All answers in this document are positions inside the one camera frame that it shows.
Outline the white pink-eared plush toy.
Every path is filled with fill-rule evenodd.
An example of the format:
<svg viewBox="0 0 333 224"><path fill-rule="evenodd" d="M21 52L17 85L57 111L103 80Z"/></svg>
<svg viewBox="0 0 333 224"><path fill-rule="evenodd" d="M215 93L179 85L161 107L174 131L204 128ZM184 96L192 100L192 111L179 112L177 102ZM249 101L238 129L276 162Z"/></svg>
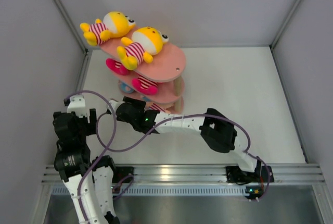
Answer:
<svg viewBox="0 0 333 224"><path fill-rule="evenodd" d="M159 92L158 84L143 76L133 79L132 86L138 92L145 95L155 95Z"/></svg>

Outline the pink plush striped shirt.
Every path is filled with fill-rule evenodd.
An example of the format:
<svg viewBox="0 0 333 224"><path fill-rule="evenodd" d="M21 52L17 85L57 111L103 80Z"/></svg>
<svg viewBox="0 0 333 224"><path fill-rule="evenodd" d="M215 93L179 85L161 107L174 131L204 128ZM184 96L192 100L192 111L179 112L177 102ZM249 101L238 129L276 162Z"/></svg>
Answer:
<svg viewBox="0 0 333 224"><path fill-rule="evenodd" d="M128 75L129 72L130 72L128 69L126 69L126 68L122 65L121 62L116 61L116 60L114 60L114 59L112 59L112 58L108 58L108 59L106 59L106 65L107 65L107 67L108 67L111 71L113 71L113 72L115 72L115 73L117 73L117 74L119 74L119 75L122 75L122 76L126 76L126 75Z"/></svg>

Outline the yellow plush striped shirt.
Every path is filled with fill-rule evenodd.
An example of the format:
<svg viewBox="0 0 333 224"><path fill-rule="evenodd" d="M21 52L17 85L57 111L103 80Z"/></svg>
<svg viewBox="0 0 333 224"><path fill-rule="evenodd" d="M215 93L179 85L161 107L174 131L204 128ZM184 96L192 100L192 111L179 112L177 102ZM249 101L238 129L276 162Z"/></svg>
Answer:
<svg viewBox="0 0 333 224"><path fill-rule="evenodd" d="M117 47L117 55L127 70L135 70L142 62L151 63L168 41L169 37L156 28L139 28L130 38L121 38L122 45Z"/></svg>

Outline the peach-faced boy plush doll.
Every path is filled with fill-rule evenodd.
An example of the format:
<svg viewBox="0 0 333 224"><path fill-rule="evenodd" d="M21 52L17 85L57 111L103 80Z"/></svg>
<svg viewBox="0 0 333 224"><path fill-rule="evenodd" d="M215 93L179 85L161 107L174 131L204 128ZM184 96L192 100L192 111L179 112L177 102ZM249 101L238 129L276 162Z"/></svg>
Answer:
<svg viewBox="0 0 333 224"><path fill-rule="evenodd" d="M142 99L144 102L146 102L146 103L151 102L151 100L150 100L149 98L147 98L146 96L144 96L144 95L141 95L140 97L141 97L141 99Z"/></svg>

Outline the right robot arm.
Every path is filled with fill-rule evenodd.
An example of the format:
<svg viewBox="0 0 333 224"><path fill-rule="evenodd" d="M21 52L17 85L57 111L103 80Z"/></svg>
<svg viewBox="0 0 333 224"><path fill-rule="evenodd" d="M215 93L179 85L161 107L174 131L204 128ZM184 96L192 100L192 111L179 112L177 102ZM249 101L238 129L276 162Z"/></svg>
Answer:
<svg viewBox="0 0 333 224"><path fill-rule="evenodd" d="M200 136L208 147L218 153L231 154L247 180L262 174L258 157L249 153L249 133L240 124L226 118L214 108L204 114L179 115L158 110L146 110L146 103L129 97L123 101L110 100L116 119L126 122L144 136L150 134L183 133Z"/></svg>

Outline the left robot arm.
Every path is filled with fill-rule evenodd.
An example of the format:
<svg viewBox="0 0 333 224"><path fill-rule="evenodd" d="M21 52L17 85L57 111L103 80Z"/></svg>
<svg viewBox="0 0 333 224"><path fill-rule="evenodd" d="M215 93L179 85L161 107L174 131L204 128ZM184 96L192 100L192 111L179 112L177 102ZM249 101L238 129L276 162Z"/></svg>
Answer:
<svg viewBox="0 0 333 224"><path fill-rule="evenodd" d="M96 133L97 116L95 109L89 112L89 117L53 114L58 138L54 167L70 193L79 223L119 223L111 190L118 170L108 155L91 160L86 138Z"/></svg>

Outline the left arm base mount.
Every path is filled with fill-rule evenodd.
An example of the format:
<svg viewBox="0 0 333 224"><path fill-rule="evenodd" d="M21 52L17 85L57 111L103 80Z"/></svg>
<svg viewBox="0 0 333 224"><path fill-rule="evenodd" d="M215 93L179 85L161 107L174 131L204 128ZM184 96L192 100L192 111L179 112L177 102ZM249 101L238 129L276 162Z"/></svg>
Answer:
<svg viewBox="0 0 333 224"><path fill-rule="evenodd" d="M112 183L119 183L123 178L127 177L123 183L130 183L133 178L131 176L134 175L134 167L132 166L118 166L113 172Z"/></svg>

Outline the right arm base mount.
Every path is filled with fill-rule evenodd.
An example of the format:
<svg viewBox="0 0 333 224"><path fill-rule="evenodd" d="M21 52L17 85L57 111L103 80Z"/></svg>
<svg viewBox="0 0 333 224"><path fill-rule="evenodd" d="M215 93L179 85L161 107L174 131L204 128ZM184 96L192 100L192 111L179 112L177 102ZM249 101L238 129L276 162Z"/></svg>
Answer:
<svg viewBox="0 0 333 224"><path fill-rule="evenodd" d="M226 168L227 182L235 184L248 184L248 183L267 183L274 182L274 175L271 166L266 169L261 165L257 167L254 172L242 171L238 166L227 166Z"/></svg>

